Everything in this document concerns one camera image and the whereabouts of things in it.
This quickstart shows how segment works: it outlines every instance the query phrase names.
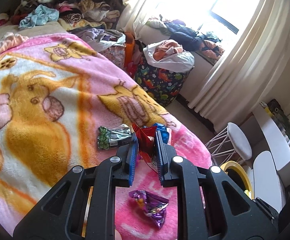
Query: window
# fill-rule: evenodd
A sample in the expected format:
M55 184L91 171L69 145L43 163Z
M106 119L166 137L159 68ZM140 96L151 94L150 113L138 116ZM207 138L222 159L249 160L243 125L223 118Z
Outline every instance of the window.
M250 20L259 0L164 0L155 15L179 19L202 33L213 31L229 45Z

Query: pink blanket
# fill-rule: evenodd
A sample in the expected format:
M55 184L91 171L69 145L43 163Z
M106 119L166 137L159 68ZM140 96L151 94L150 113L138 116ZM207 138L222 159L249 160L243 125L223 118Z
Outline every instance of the pink blanket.
M209 152L124 71L71 34L30 38L0 55L0 223L16 224L74 165L92 167L116 150L97 150L97 129L136 122L172 129L179 155L208 168ZM128 192L143 189L170 199L158 231ZM162 188L143 161L134 185L117 188L116 228L123 240L177 238L176 189Z

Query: purple candy wrapper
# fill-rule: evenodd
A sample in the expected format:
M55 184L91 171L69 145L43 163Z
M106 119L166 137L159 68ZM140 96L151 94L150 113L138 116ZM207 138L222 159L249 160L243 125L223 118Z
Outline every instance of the purple candy wrapper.
M134 190L129 193L129 197L135 199L138 206L150 217L155 225L161 229L166 218L169 200L145 190Z

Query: white curtain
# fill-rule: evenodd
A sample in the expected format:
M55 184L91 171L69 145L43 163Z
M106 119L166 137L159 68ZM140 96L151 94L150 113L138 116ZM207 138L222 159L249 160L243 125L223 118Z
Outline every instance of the white curtain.
M139 38L139 33L152 16L160 0L123 0L126 8L117 23L117 30L130 32Z
M280 77L290 58L290 0L260 0L238 35L188 104L216 131L243 121Z

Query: yellow ring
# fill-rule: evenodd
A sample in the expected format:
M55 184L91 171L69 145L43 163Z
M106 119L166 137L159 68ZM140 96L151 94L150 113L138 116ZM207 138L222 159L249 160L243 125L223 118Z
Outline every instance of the yellow ring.
M220 168L223 171L226 171L227 169L232 169L235 172L237 172L238 175L240 176L240 178L242 179L245 188L251 192L251 199L255 198L250 180L247 176L247 173L244 171L244 169L237 162L234 162L234 161L226 162L223 165L221 165Z

